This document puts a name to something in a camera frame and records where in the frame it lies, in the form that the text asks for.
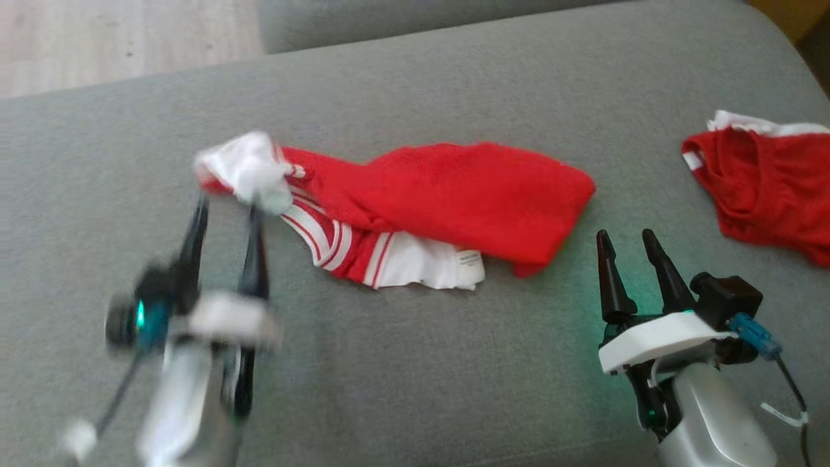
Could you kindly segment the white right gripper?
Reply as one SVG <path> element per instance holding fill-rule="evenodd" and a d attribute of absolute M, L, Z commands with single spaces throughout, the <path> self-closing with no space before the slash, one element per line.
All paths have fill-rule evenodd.
<path fill-rule="evenodd" d="M 635 420 L 660 443 L 727 443 L 737 434 L 737 395 L 723 378 L 734 365 L 737 335 L 694 313 L 696 299 L 652 230 L 641 233 L 658 279 L 662 316 L 638 316 L 617 269 L 610 235 L 596 236 L 604 374 L 632 388 Z"/>

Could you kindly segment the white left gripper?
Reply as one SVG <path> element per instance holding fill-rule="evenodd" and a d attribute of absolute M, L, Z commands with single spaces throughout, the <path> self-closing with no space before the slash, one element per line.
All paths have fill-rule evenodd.
<path fill-rule="evenodd" d="M 176 304 L 192 309 L 186 316 L 172 319 L 170 337 L 192 337 L 201 342 L 257 351 L 281 348 L 283 330 L 267 301 L 270 298 L 270 278 L 261 210 L 254 206 L 249 211 L 246 257 L 238 281 L 238 293 L 207 291 L 198 298 L 202 246 L 208 218 L 209 201 L 207 196 L 201 195 L 174 262 Z"/>

